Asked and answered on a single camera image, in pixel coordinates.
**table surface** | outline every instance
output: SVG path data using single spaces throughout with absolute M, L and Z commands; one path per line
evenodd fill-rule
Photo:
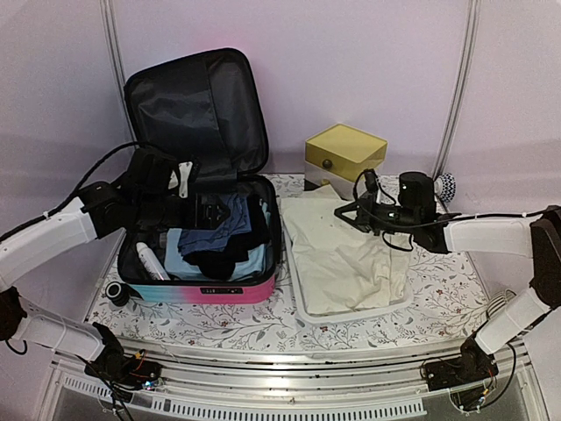
M 268 175 L 278 197 L 299 196 L 302 175 Z M 397 179 L 380 178 L 397 196 Z M 112 309 L 103 293 L 120 281 L 113 261 L 90 313 L 117 335 L 144 341 L 232 351 L 301 353 L 434 344 L 468 336 L 485 320 L 486 295 L 464 253 L 412 252 L 408 281 L 413 303 L 384 316 L 336 325 L 310 325 L 298 318 L 286 255 L 273 295 L 255 305 L 147 303 L 132 299 Z

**white wall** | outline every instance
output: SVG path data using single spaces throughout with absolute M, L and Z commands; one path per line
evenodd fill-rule
M 389 141 L 384 172 L 431 171 L 467 2 L 119 0 L 127 77 L 199 51 L 249 58 L 271 144 L 266 171 L 302 172 L 304 141 L 335 123 Z
M 455 211 L 561 204 L 561 4 L 482 2 L 472 68 L 447 170 Z M 491 292 L 519 291 L 531 261 L 473 254 Z M 527 337 L 552 419 L 561 419 L 559 311 Z
M 0 13 L 0 232 L 5 232 L 58 204 L 126 135 L 97 1 L 10 0 Z M 116 158 L 98 176 L 111 179 L 122 170 L 124 160 Z M 82 320 L 115 239 L 48 262 L 16 284 L 20 293 Z M 50 357 L 32 345 L 18 357 L 0 344 L 0 419 L 32 419 Z

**black garment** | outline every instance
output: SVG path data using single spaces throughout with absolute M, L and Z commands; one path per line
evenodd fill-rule
M 250 232 L 232 235 L 222 252 L 193 252 L 183 256 L 183 259 L 190 265 L 197 265 L 201 273 L 210 279 L 230 279 L 237 262 L 248 261 L 250 250 L 271 240 L 259 196 L 247 197 L 247 210 L 252 224 Z

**white plastic tray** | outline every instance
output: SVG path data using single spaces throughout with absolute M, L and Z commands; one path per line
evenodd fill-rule
M 302 294 L 302 288 L 300 288 L 300 278 L 298 277 L 298 270 L 296 269 L 295 259 L 292 255 L 292 240 L 290 239 L 287 230 L 283 229 L 283 231 L 285 244 L 287 246 L 288 270 L 290 272 L 292 287 L 295 293 L 296 310 L 298 311 L 300 318 L 305 322 L 311 323 L 313 325 L 324 325 L 331 323 L 351 322 L 354 320 L 362 320 L 364 318 L 375 318 L 377 316 L 382 316 L 384 314 L 391 313 L 392 311 L 408 307 L 411 303 L 413 303 L 413 290 L 411 289 L 409 281 L 406 279 L 405 285 L 403 286 L 403 297 L 400 300 L 393 301 L 387 307 L 379 307 L 370 310 L 348 311 L 344 313 L 330 314 L 325 316 L 309 314 L 306 311 L 304 295 Z

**white bottle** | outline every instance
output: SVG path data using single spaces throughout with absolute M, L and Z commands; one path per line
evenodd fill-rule
M 137 243 L 137 252 L 144 265 L 144 268 L 150 274 L 150 277 L 155 281 L 169 281 L 169 275 L 166 270 L 161 266 L 160 261 L 152 251 L 152 249 L 145 243 Z

